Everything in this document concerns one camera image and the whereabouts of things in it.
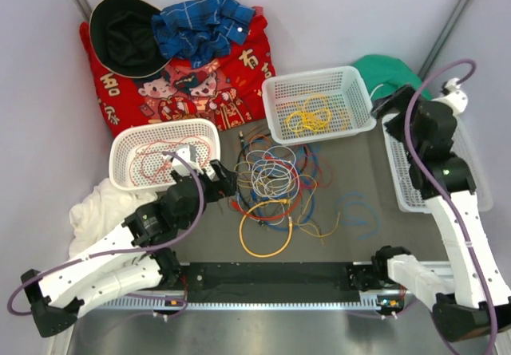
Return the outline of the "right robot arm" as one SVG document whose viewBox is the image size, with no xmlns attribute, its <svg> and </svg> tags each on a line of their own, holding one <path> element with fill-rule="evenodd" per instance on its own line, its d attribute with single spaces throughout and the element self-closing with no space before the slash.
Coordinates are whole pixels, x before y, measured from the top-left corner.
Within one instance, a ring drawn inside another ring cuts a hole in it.
<svg viewBox="0 0 511 355">
<path fill-rule="evenodd" d="M 373 279 L 411 292 L 450 343 L 510 328 L 510 288 L 481 223 L 470 167 L 453 151 L 458 115 L 467 104 L 460 84 L 451 80 L 433 100 L 405 85 L 377 99 L 371 110 L 404 147 L 411 183 L 434 218 L 452 270 L 444 280 L 406 248 L 384 246 L 371 259 Z"/>
</svg>

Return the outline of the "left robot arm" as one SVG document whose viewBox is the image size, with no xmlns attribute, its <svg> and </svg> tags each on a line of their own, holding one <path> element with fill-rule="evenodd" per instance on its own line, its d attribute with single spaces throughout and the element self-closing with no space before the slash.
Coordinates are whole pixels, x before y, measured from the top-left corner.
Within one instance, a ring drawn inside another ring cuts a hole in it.
<svg viewBox="0 0 511 355">
<path fill-rule="evenodd" d="M 172 246 L 194 229 L 206 206 L 236 193 L 237 174 L 212 160 L 211 179 L 191 161 L 173 158 L 183 173 L 157 200 L 139 206 L 105 237 L 51 270 L 21 276 L 39 335 L 67 330 L 106 302 L 154 287 L 173 288 L 181 264 Z"/>
</svg>

